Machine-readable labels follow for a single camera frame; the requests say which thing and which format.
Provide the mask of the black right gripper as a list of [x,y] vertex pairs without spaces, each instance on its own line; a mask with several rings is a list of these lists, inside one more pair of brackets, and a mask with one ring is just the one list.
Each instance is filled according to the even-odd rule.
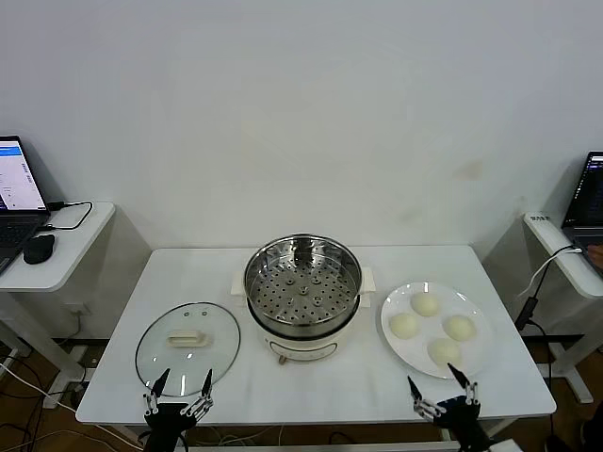
[[408,376],[414,412],[425,420],[432,420],[437,428],[450,430],[460,445],[460,451],[488,451],[493,441],[478,421],[481,409],[478,400],[478,383],[470,381],[452,363],[447,363],[447,366],[464,389],[465,395],[435,403],[424,398],[415,382]]

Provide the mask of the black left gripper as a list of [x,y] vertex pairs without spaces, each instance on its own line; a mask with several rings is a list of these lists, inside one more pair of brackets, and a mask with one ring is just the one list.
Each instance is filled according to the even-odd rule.
[[149,393],[144,394],[146,403],[144,419],[149,430],[143,433],[146,443],[144,452],[171,452],[178,442],[189,451],[185,432],[191,429],[191,418],[202,419],[213,407],[211,396],[213,370],[205,377],[199,396],[191,403],[161,403],[161,397],[171,370],[167,368],[154,382]]

